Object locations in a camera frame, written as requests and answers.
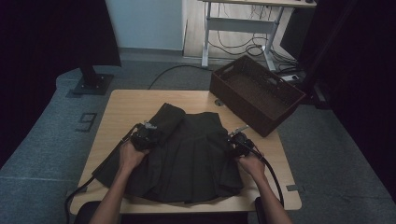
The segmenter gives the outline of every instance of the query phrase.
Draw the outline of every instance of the human hand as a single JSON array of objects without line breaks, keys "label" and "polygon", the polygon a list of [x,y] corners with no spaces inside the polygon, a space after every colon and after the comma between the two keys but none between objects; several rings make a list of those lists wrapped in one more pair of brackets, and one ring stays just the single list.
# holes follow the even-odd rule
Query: human hand
[{"label": "human hand", "polygon": [[147,149],[138,151],[134,148],[131,141],[126,141],[120,147],[120,171],[131,173],[147,154],[149,154]]},{"label": "human hand", "polygon": [[255,181],[265,177],[265,165],[252,153],[245,157],[236,158],[236,160]]}]

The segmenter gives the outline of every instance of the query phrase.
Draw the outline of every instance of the desk frame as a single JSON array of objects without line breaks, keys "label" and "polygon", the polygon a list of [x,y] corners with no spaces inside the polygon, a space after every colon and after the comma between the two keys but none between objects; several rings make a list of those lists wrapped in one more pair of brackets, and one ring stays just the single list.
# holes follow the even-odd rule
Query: desk frame
[{"label": "desk frame", "polygon": [[[235,1],[235,0],[202,0],[207,2],[206,12],[206,27],[205,27],[205,41],[202,50],[202,67],[208,67],[209,61],[209,31],[233,31],[243,33],[259,33],[268,34],[269,38],[262,46],[262,51],[270,71],[275,71],[274,58],[270,52],[276,35],[277,27],[279,26],[280,18],[282,17],[284,6],[289,7],[314,7],[316,4],[296,4],[291,1],[268,1],[268,0],[251,0],[251,1]],[[274,21],[254,21],[254,20],[239,20],[239,19],[226,19],[211,17],[212,3],[229,3],[229,4],[242,4],[242,5],[259,5],[259,6],[276,6],[279,7],[278,14]]]}]

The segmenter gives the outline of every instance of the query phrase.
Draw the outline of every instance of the brown storage box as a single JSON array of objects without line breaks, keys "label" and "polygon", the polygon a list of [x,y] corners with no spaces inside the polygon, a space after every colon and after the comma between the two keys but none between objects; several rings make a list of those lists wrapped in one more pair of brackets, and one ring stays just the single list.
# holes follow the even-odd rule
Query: brown storage box
[{"label": "brown storage box", "polygon": [[210,91],[263,137],[290,116],[305,97],[248,56],[214,71]]}]

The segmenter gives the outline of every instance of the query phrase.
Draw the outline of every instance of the metal stand base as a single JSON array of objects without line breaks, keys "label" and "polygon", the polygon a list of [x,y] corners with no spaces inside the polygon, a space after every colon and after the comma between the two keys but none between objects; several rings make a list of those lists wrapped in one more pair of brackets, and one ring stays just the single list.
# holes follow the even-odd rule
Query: metal stand base
[{"label": "metal stand base", "polygon": [[99,77],[95,86],[90,86],[85,84],[84,77],[82,77],[75,89],[73,90],[74,94],[89,94],[89,95],[105,95],[107,92],[107,88],[110,85],[111,80],[113,79],[113,75],[107,74],[97,74]]}]

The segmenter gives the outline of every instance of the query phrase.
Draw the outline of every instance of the wire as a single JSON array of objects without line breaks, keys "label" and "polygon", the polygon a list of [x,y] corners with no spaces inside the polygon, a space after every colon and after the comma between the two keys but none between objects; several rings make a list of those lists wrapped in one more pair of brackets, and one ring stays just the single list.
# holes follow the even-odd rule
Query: wire
[{"label": "wire", "polygon": [[250,152],[252,152],[262,163],[264,163],[264,164],[268,167],[268,170],[270,171],[271,176],[273,177],[274,182],[275,182],[275,184],[276,184],[276,189],[277,189],[277,193],[279,194],[279,201],[280,201],[280,204],[282,204],[282,206],[285,207],[285,201],[284,201],[284,199],[283,199],[282,188],[281,188],[280,185],[279,185],[279,181],[277,180],[275,171],[274,171],[274,169],[272,168],[270,162],[269,162],[267,159],[265,159],[264,156],[260,153],[260,151],[259,151],[259,149],[256,147],[256,145],[253,144],[253,148],[254,148],[254,149],[253,149],[253,148],[250,148],[249,146],[247,146],[247,145],[245,145],[245,144],[243,144],[243,143],[241,143],[241,142],[239,142],[239,141],[233,140],[232,143],[238,144],[238,145],[240,145],[240,146],[242,146],[242,147],[245,147],[245,148],[248,149]]},{"label": "wire", "polygon": [[285,55],[282,55],[282,54],[274,51],[273,49],[271,49],[270,51],[273,53],[274,57],[277,60],[279,60],[279,61],[282,61],[282,62],[285,62],[285,63],[290,63],[292,65],[296,65],[298,63],[297,60],[289,58],[289,57],[287,57]]},{"label": "wire", "polygon": [[262,13],[263,13],[263,12],[265,12],[265,13],[264,13],[264,16],[266,16],[266,15],[267,15],[267,10],[264,10],[264,9],[265,9],[265,6],[262,6],[262,12],[260,13],[259,20],[261,20],[261,19],[262,19]]},{"label": "wire", "polygon": [[[221,4],[219,4],[219,7],[218,7],[218,17],[219,17],[219,14],[220,14],[220,5],[221,5]],[[224,7],[224,13],[226,14],[227,17],[229,17],[229,15],[227,14],[227,12],[226,12],[226,10],[225,10],[225,4],[224,4],[224,3],[223,3],[223,7]],[[253,17],[253,14],[254,14],[255,9],[256,9],[255,7],[252,8],[252,11],[251,11],[251,14],[250,14],[250,18]],[[205,6],[204,6],[204,14],[206,15],[206,3],[205,3]],[[241,44],[241,45],[238,45],[238,46],[226,46],[226,45],[224,45],[224,44],[222,43],[222,41],[221,41],[220,32],[219,32],[219,31],[218,31],[218,39],[219,39],[219,42],[220,42],[220,44],[221,44],[221,47],[212,44],[209,40],[208,40],[207,42],[208,42],[208,44],[211,45],[213,48],[215,48],[215,49],[220,49],[220,50],[226,52],[227,54],[237,56],[237,55],[242,55],[242,54],[245,54],[245,53],[246,53],[246,54],[248,54],[248,55],[250,55],[250,56],[252,56],[252,57],[258,57],[258,56],[263,55],[262,45],[256,44],[256,43],[254,42],[254,39],[265,39],[265,40],[267,40],[267,39],[264,38],[264,37],[257,37],[257,36],[255,36],[255,34],[253,34],[253,36],[252,36],[247,42],[245,42],[244,44]],[[238,49],[238,48],[242,48],[242,47],[244,47],[244,46],[246,46],[244,51],[240,51],[240,52],[236,52],[236,53],[235,53],[235,52],[230,52],[230,51],[227,50],[227,49]],[[253,49],[258,49],[258,50],[259,50],[259,53],[252,53],[251,51],[252,51]]]},{"label": "wire", "polygon": [[148,86],[148,90],[151,90],[152,86],[154,85],[154,83],[156,83],[158,81],[158,79],[160,79],[161,76],[163,76],[163,74],[175,69],[175,68],[179,68],[179,67],[193,67],[193,68],[198,68],[198,69],[202,69],[202,70],[206,70],[206,71],[210,71],[212,72],[213,70],[207,69],[207,68],[203,68],[203,67],[198,67],[198,66],[194,66],[194,65],[189,65],[189,64],[183,64],[183,65],[177,65],[177,66],[173,66],[170,67],[166,70],[164,70],[163,72],[161,72],[152,82],[151,84]]},{"label": "wire", "polygon": [[67,196],[66,200],[64,201],[64,211],[66,212],[66,224],[70,223],[70,210],[69,210],[69,202],[76,196],[76,194],[82,192],[85,188],[88,187],[88,185],[91,184],[91,182],[96,178],[96,174],[102,171],[103,167],[107,164],[107,162],[110,160],[110,158],[114,155],[114,153],[117,151],[117,148],[119,148],[123,143],[128,141],[132,135],[132,132],[136,128],[137,124],[134,125],[134,127],[120,140],[120,142],[114,147],[114,149],[110,152],[110,154],[107,156],[107,158],[93,171],[92,177],[85,182],[81,187],[78,187],[75,191],[73,191],[69,196]]},{"label": "wire", "polygon": [[279,72],[277,72],[278,74],[287,74],[287,73],[298,73],[298,72],[302,72],[303,69],[301,69],[298,65],[297,66],[292,66],[292,67],[287,67],[287,68],[280,68],[281,66],[290,66],[289,64],[280,64],[278,66]]}]

